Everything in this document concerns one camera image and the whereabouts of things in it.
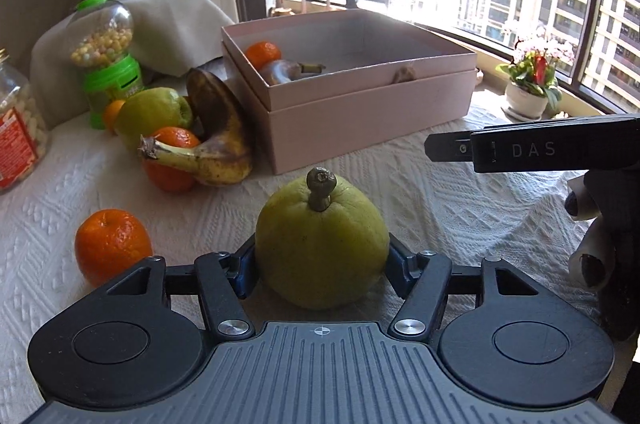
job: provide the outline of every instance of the tangerine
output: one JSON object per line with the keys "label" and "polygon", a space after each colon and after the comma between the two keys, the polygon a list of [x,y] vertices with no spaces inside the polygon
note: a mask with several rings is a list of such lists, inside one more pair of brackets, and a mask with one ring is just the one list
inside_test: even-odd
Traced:
{"label": "tangerine", "polygon": [[120,109],[124,104],[124,100],[117,99],[110,102],[102,112],[102,122],[104,127],[111,132],[112,135],[116,135],[116,131],[113,129],[113,125],[116,123],[116,118],[120,113]]}
{"label": "tangerine", "polygon": [[282,58],[280,49],[270,41],[254,43],[244,52],[244,55],[258,72],[267,63]]}
{"label": "tangerine", "polygon": [[145,227],[119,209],[96,211],[76,232],[76,261],[86,280],[99,287],[152,255]]}
{"label": "tangerine", "polygon": [[[177,148],[193,148],[200,144],[199,139],[184,128],[167,126],[152,133],[160,142]],[[146,176],[158,188],[167,193],[183,193],[189,191],[196,183],[196,179],[186,171],[180,171],[169,166],[162,166],[153,160],[145,160],[142,166]]]}

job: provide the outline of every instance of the glass jar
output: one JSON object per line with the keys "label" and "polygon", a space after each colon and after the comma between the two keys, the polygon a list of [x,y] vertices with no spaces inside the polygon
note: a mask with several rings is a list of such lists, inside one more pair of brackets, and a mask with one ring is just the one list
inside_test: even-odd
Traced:
{"label": "glass jar", "polygon": [[117,0],[82,0],[66,27],[68,56],[85,72],[124,59],[133,38],[131,12]]}
{"label": "glass jar", "polygon": [[49,132],[27,78],[0,49],[0,193],[29,176],[46,155]]}

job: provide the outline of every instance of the white tablecloth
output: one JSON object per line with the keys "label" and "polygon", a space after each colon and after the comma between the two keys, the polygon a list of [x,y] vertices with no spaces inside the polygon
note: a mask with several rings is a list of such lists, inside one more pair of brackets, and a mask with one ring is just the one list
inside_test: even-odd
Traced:
{"label": "white tablecloth", "polygon": [[[432,131],[503,123],[474,104],[464,119]],[[423,150],[428,133],[323,164],[359,187],[410,249],[430,248],[469,265],[499,254],[595,316],[593,296],[572,286],[567,274],[569,254],[586,230],[562,207],[566,180],[578,173],[479,175],[468,163],[431,163]],[[272,176],[260,157],[242,184],[169,195],[149,183],[117,138],[91,130],[86,114],[58,126],[39,168],[0,197],[0,422],[21,422],[42,403],[26,349],[43,323],[89,292],[73,251],[76,229],[89,214],[128,210],[145,224],[155,253],[169,265],[192,263],[205,252],[238,248],[252,234],[267,198],[305,172]],[[258,328],[264,320],[305,318],[380,320],[385,328],[399,305],[384,279],[359,303],[329,315],[293,308],[261,285],[244,302]],[[447,319],[472,306],[470,296],[451,296]],[[202,326],[195,299],[176,296],[174,309]],[[620,355],[611,393],[619,390],[631,355],[632,350]]]}

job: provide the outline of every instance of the metal screw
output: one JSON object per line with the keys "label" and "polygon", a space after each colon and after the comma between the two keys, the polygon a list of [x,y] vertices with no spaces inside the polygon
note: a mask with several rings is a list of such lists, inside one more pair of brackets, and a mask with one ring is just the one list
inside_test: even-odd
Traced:
{"label": "metal screw", "polygon": [[218,325],[218,331],[226,336],[241,336],[249,331],[249,323],[242,319],[228,319]]}
{"label": "metal screw", "polygon": [[417,336],[425,331],[426,326],[417,319],[401,319],[394,325],[396,332],[405,336]]}

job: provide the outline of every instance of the cardboard box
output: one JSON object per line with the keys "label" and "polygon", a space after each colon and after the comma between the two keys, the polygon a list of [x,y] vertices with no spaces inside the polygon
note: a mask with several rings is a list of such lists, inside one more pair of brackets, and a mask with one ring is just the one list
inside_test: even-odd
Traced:
{"label": "cardboard box", "polygon": [[[242,53],[268,40],[320,76],[268,86]],[[382,14],[347,10],[223,28],[229,85],[254,119],[276,174],[467,114],[476,54]],[[410,64],[415,81],[392,84]]]}

